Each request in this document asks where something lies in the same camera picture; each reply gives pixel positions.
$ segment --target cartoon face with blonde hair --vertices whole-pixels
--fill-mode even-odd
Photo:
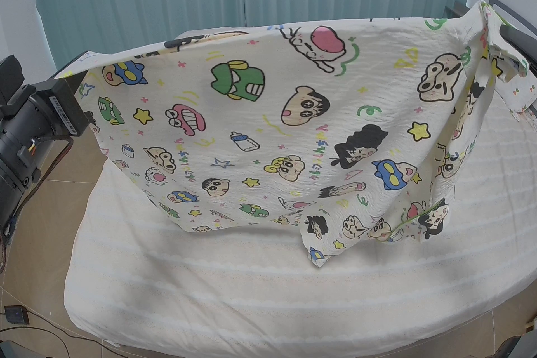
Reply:
[[[279,157],[272,160],[272,164],[264,167],[265,172],[278,173],[283,179],[294,182],[305,169],[305,164],[298,155]]]

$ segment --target cartoon print blanket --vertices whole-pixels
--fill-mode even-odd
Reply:
[[[495,76],[527,62],[485,3],[459,19],[246,28],[84,54],[78,99],[101,150],[193,234],[297,228],[326,260],[449,221]]]

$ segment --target yellow triangle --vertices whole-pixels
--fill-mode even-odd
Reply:
[[[408,48],[405,53],[408,55],[409,59],[415,63],[418,62],[418,48]]]
[[[412,63],[409,63],[408,61],[405,61],[404,59],[400,58],[397,60],[397,62],[394,64],[395,69],[402,69],[404,67],[413,67],[414,65]]]

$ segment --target mattress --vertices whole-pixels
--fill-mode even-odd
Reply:
[[[184,232],[107,161],[64,304],[81,329],[184,357],[356,357],[441,333],[537,277],[537,133],[495,94],[445,231],[322,269],[278,226]]]

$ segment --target yellow star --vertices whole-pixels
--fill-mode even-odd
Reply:
[[[412,176],[412,180],[414,183],[418,183],[418,182],[421,182],[421,178],[420,178],[420,174],[418,172],[415,173],[414,176]]]
[[[249,188],[259,187],[259,179],[246,178],[242,183],[248,185]]]
[[[148,110],[143,110],[139,107],[136,108],[136,113],[133,115],[133,118],[140,121],[143,125],[147,124],[148,121],[153,120]]]
[[[419,122],[413,121],[412,127],[406,132],[413,135],[414,142],[419,142],[421,139],[428,139],[431,137],[429,134],[429,124],[427,123],[420,124]]]

